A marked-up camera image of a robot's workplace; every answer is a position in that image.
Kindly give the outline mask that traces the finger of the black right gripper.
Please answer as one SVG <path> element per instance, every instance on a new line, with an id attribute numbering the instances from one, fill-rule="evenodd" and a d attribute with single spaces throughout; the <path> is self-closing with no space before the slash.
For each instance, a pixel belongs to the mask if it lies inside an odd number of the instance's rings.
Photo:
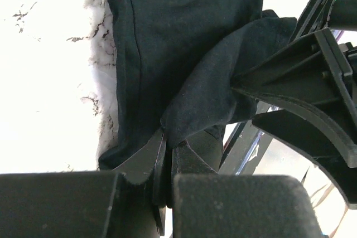
<path id="1" fill-rule="evenodd" d="M 351 101 L 351 67 L 329 28 L 304 35 L 232 80 L 232 88 L 268 101 Z"/>
<path id="2" fill-rule="evenodd" d="M 257 114 L 252 124 L 306 157 L 332 181 L 348 208 L 356 209 L 356 168 L 312 124 L 285 110 Z"/>

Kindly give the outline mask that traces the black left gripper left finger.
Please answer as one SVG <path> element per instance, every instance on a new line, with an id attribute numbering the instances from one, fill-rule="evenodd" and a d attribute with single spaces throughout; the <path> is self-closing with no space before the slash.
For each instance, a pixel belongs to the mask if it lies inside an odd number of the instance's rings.
<path id="1" fill-rule="evenodd" d="M 1 175 L 2 237 L 160 237 L 161 129 L 111 171 Z"/>

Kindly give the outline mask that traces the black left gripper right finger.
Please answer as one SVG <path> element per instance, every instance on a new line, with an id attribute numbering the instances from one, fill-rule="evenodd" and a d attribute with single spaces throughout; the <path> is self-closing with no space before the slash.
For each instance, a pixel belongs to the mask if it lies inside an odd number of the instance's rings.
<path id="1" fill-rule="evenodd" d="M 174 237 L 322 237 L 295 178 L 219 175 L 187 143 L 172 151 Z"/>

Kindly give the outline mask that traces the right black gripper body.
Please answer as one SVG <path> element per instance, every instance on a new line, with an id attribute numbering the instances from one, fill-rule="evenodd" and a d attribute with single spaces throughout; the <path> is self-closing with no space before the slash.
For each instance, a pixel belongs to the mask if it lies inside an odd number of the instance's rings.
<path id="1" fill-rule="evenodd" d="M 309 0 L 291 37 L 299 44 L 291 78 L 317 76 L 356 81 L 356 47 L 338 45 L 345 31 L 356 31 L 356 0 Z"/>

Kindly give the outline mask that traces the black underwear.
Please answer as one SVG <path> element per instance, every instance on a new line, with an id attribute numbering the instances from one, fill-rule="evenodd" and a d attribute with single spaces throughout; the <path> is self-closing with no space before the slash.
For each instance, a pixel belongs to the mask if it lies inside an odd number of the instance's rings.
<path id="1" fill-rule="evenodd" d="M 113 169 L 162 130 L 187 141 L 213 169 L 227 124 L 250 120 L 257 101 L 232 78 L 288 44 L 296 18 L 263 0 L 107 0 L 117 52 L 118 143 L 98 159 Z"/>

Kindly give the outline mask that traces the black metal base rail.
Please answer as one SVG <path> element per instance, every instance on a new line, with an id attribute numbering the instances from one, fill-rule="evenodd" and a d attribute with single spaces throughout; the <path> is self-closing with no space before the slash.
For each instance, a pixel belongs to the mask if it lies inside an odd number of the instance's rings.
<path id="1" fill-rule="evenodd" d="M 238 123 L 224 145 L 219 174 L 252 175 L 267 151 L 272 137 L 252 121 Z"/>

